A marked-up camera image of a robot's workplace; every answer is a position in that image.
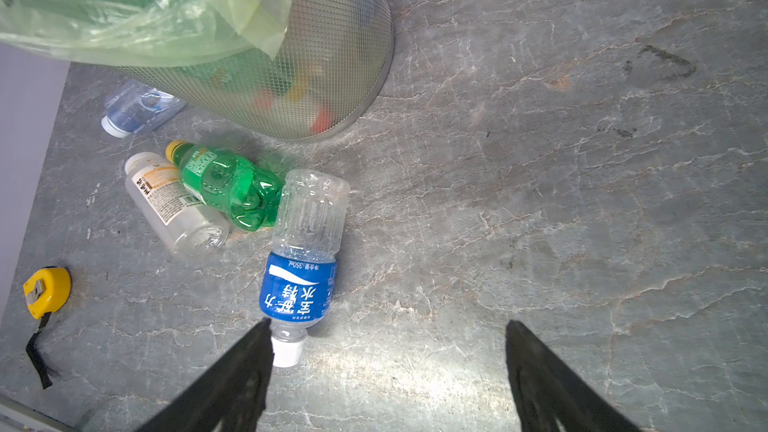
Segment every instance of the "clear plastic bottle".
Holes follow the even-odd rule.
[[[104,101],[101,127],[111,136],[128,137],[157,129],[186,106],[186,101],[131,79]]]
[[[338,177],[305,169],[286,176],[259,300],[273,319],[275,367],[299,363],[306,329],[328,310],[349,196]]]
[[[125,173],[129,196],[175,257],[199,262],[224,244],[229,223],[187,192],[172,163],[140,152],[126,161]]]

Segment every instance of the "blue label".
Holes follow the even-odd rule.
[[[259,303],[272,318],[308,322],[326,314],[336,280],[336,263],[315,264],[270,254]]]

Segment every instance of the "tape measure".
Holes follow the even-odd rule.
[[[40,382],[43,388],[49,388],[53,385],[48,377],[48,370],[45,367],[40,353],[34,346],[34,342],[43,329],[48,324],[51,314],[56,312],[69,298],[72,290],[72,280],[69,272],[63,267],[41,268],[24,283],[24,296],[27,300],[27,308],[34,318],[41,319],[38,330],[34,332],[32,338],[27,342],[27,356],[32,361],[34,369],[40,376]]]

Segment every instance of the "water bottle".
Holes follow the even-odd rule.
[[[175,257],[199,262],[224,244],[229,223],[182,187],[173,164],[140,152],[126,161],[125,174],[128,195]]]
[[[273,319],[275,367],[299,363],[306,329],[328,310],[349,196],[338,177],[303,169],[286,176],[259,296]]]
[[[157,129],[187,103],[137,80],[129,80],[104,101],[101,126],[111,136],[128,137]]]
[[[231,150],[174,140],[165,155],[181,171],[190,194],[226,214],[238,227],[254,232],[272,227],[283,181]]]

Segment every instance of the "wire mesh trash can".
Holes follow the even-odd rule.
[[[242,30],[228,27],[239,20],[250,20],[257,29],[267,24],[256,14],[269,8],[270,0],[250,0],[260,8],[244,19],[242,7],[229,16],[206,10],[210,0],[76,0],[73,4],[46,0],[47,10],[35,1],[41,0],[0,2],[0,40],[57,58],[116,66],[142,82],[277,139],[321,139],[348,126],[376,97],[392,60],[394,35],[386,0],[288,0],[283,7],[287,26],[276,22],[281,40],[271,42],[277,44],[274,53],[264,52],[269,47],[252,46]],[[25,7],[30,14],[24,14]],[[40,10],[52,16],[47,24],[54,29],[66,24],[66,34],[49,34],[47,41],[40,41],[39,17],[45,17]],[[60,10],[66,12],[68,22],[58,15]],[[152,12],[160,14],[155,14],[154,22],[146,18]],[[4,22],[8,16],[11,20]],[[3,29],[6,24],[22,25],[8,33]],[[162,40],[151,34],[142,40],[141,34],[157,24],[165,27]],[[213,25],[198,34],[206,24]],[[26,34],[18,33],[19,29]],[[221,37],[227,31],[229,35]],[[67,34],[74,38],[60,40],[62,35],[67,39]],[[111,47],[105,49],[111,53],[107,60],[101,60],[100,50],[92,53],[100,40]],[[71,50],[80,55],[70,54]],[[136,59],[145,52],[147,60]],[[195,53],[193,60],[175,60]]]
[[[393,48],[386,0],[293,0],[273,60],[253,48],[195,66],[121,69],[264,135],[322,139],[368,108]]]

